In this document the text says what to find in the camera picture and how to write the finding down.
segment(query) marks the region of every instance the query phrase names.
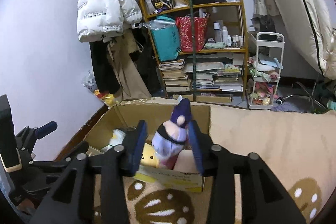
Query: purple hat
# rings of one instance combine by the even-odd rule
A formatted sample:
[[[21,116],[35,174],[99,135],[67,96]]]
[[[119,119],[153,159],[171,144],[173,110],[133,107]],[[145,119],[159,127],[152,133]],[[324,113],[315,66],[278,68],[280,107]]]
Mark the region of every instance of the purple hat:
[[[179,127],[185,128],[187,124],[191,121],[191,119],[192,115],[190,101],[188,98],[184,98],[181,100],[181,102],[179,102],[177,106],[174,107],[170,120],[173,123],[177,124]]]

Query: white puffer jacket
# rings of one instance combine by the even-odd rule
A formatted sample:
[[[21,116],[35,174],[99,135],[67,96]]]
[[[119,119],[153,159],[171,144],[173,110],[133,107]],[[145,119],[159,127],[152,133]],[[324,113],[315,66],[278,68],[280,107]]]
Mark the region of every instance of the white puffer jacket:
[[[141,19],[141,10],[135,0],[78,0],[80,42],[108,41],[122,35]]]

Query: beige blanket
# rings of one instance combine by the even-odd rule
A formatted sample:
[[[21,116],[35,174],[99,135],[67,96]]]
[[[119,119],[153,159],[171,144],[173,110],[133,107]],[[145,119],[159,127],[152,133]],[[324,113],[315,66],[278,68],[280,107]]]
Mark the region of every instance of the beige blanket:
[[[124,103],[176,104],[176,100],[152,98]],[[236,154],[258,153],[309,223],[336,186],[336,112],[301,114],[210,106],[213,142]],[[237,223],[241,220],[238,182],[236,179]],[[157,183],[131,178],[125,178],[124,183],[132,224],[206,222],[211,178],[206,179],[202,193],[164,189]]]

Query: red bag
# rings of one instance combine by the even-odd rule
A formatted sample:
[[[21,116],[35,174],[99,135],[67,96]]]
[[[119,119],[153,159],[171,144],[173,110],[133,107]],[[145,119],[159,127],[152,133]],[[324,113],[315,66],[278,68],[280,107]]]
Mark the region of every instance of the red bag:
[[[195,46],[196,51],[199,52],[203,49],[205,44],[205,35],[207,32],[208,18],[194,17],[195,22]],[[190,17],[178,17],[176,19],[176,25],[181,41],[181,50],[183,52],[193,52],[193,42],[191,34],[191,18]]]

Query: silver bolt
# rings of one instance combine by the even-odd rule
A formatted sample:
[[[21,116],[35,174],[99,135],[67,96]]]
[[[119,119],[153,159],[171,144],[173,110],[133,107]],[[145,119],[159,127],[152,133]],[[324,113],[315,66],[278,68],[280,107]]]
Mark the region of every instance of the silver bolt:
[[[249,153],[249,157],[252,160],[257,160],[259,158],[259,155],[257,153],[252,152],[252,153]]]
[[[77,156],[76,156],[76,158],[78,159],[78,160],[85,160],[86,159],[86,154],[84,154],[84,153],[80,153],[80,154],[78,154]]]
[[[222,147],[218,144],[214,144],[214,145],[211,146],[211,150],[219,152],[220,150],[222,150]]]
[[[124,151],[125,147],[121,144],[118,144],[113,149],[115,152],[121,152],[121,151]]]

